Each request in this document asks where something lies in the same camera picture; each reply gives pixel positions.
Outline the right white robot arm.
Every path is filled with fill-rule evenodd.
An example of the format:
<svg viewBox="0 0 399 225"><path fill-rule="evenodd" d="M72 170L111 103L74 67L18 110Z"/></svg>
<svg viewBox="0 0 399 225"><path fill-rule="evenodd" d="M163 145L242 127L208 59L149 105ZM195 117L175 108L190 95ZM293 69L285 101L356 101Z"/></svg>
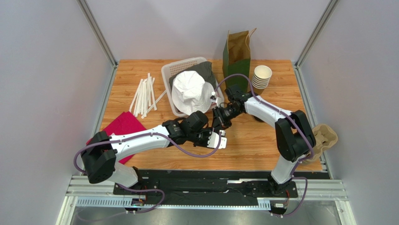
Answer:
<svg viewBox="0 0 399 225"><path fill-rule="evenodd" d="M216 132L226 130L231 127L231 121L243 113L273 127L280 156L267 180L272 192L282 192L298 165L314 154L316 139L306 114L279 108L253 91L243 92L237 85L228 87L225 93L229 102L213 108L212 128Z"/></svg>

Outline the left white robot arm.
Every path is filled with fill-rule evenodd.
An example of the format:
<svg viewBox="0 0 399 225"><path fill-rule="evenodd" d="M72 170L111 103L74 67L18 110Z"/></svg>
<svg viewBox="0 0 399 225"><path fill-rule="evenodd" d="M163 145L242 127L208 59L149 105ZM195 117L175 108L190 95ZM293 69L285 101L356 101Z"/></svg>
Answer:
<svg viewBox="0 0 399 225"><path fill-rule="evenodd" d="M168 120L154 128L132 134L108 136L105 132L99 132L90 144L76 153L74 159L82 159L84 168L78 170L87 175L91 184L108 180L131 187L139 181L137 170L120 163L121 159L170 146L176 146L183 153L189 154L181 147L185 142L212 148L212 152L204 155L211 156L220 148L223 133L216 133L207 124L208 117L197 111L187 118Z"/></svg>

